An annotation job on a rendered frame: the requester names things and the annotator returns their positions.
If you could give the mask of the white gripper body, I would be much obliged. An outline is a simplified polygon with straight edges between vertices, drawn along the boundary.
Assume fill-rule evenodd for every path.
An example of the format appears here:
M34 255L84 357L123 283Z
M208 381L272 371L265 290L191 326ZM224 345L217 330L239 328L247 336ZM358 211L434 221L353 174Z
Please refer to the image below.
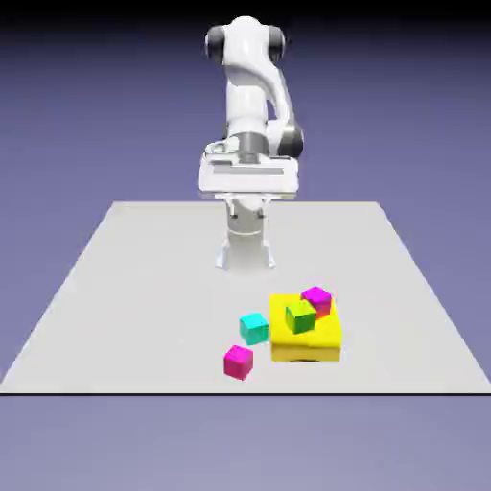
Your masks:
M261 155L258 164L244 164L237 155L204 155L199 165L198 188L211 196L294 197L299 188L298 162Z

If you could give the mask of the small magenta cube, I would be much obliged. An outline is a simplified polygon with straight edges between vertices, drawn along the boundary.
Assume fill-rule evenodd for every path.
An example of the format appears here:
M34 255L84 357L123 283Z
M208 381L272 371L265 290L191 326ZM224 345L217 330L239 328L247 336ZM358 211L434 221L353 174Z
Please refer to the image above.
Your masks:
M301 293L301 298L307 300L316 311L315 319L320 319L331 313L332 295L319 286L312 286Z

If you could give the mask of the small green cube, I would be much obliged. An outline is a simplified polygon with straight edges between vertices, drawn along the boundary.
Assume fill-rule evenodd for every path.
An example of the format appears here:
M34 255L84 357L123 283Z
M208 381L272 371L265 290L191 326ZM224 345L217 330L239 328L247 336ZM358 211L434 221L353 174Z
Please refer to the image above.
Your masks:
M293 334L306 333L315 328L316 310L308 300L297 299L286 306L285 320Z

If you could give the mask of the small cyan cube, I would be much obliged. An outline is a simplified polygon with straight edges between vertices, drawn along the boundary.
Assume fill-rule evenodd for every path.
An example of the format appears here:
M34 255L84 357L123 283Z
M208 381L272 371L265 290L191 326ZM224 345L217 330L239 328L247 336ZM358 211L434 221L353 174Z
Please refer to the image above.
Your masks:
M240 317L240 335L246 345L255 345L269 339L269 323L261 313Z

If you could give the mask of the small pink cube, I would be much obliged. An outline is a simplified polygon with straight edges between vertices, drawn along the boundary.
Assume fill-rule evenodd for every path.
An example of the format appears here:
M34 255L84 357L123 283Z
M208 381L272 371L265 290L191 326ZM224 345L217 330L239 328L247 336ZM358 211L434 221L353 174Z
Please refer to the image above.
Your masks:
M232 345L223 356L223 373L243 381L253 367L253 351L239 345Z

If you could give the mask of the large yellow box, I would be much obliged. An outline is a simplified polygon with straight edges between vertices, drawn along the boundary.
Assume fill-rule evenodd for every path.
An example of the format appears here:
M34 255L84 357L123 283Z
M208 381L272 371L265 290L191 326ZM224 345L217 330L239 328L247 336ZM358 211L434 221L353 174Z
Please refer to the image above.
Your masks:
M299 300L298 294L269 296L269 343L274 362L338 362L342 329L335 300L330 313L315 321L314 329L294 334L286 320L287 306Z

